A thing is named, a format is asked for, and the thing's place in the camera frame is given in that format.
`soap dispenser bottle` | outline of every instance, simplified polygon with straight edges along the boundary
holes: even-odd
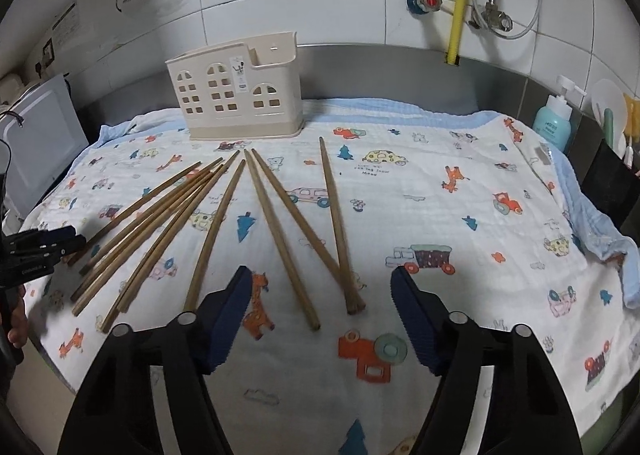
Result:
[[[564,76],[558,76],[556,81],[560,85],[560,95],[549,96],[546,106],[539,109],[536,120],[533,122],[533,131],[563,152],[571,136],[569,118],[571,118],[572,111],[565,96],[573,90],[580,92],[583,96],[586,96],[587,93]]]

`orange giraffe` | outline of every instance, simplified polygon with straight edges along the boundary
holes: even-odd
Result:
[[[449,177],[449,183],[443,182],[442,187],[448,190],[449,193],[458,191],[458,188],[456,188],[456,181],[465,180],[465,176],[460,173],[460,168],[458,166],[454,166],[452,170],[449,166],[445,166],[444,169],[447,172],[447,177]]]
[[[513,142],[522,142],[522,136],[524,133],[513,128],[513,119],[511,117],[505,118],[504,125],[509,128],[509,130],[513,131]]]
[[[62,345],[60,345],[60,349],[59,349],[60,359],[66,358],[66,355],[71,351],[72,347],[75,347],[76,349],[81,349],[82,339],[84,339],[84,332],[80,332],[79,329],[76,329],[76,332],[74,332],[74,335],[73,337],[71,337],[69,342],[66,345],[65,343],[62,343]]]
[[[169,168],[169,166],[171,166],[174,162],[180,162],[182,160],[182,155],[174,155],[171,159],[169,159],[169,162],[167,162],[167,164],[165,164],[164,166],[159,166],[156,168],[156,171],[162,171],[164,169]]]
[[[249,331],[249,334],[254,337],[257,341],[262,337],[262,332],[260,332],[260,327],[265,325],[273,330],[276,326],[273,324],[273,321],[269,319],[267,313],[264,311],[264,307],[262,306],[262,300],[260,300],[260,292],[262,289],[269,292],[269,280],[265,273],[261,275],[253,274],[253,283],[251,289],[251,311],[246,314],[244,319],[242,320],[242,326]]]

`sticker label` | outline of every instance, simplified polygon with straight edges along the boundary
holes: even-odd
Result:
[[[249,87],[246,85],[246,74],[244,73],[244,58],[242,56],[234,56],[229,60],[231,63],[231,74],[234,77],[234,86],[237,92],[247,92]]]

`yellow gas hose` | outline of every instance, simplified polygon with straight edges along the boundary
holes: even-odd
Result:
[[[453,9],[453,22],[451,23],[451,34],[449,35],[449,49],[447,50],[447,64],[456,65],[458,60],[458,50],[460,48],[460,38],[462,36],[462,25],[465,17],[466,0],[456,0]]]

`black cable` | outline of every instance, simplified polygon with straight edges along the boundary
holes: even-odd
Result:
[[[6,169],[4,170],[4,174],[2,174],[2,187],[0,188],[0,208],[4,207],[4,196],[6,195],[6,177],[9,173],[9,167],[11,166],[11,146],[7,144],[7,142],[0,138],[0,142],[6,146],[6,149],[9,150],[9,161],[6,164]]]

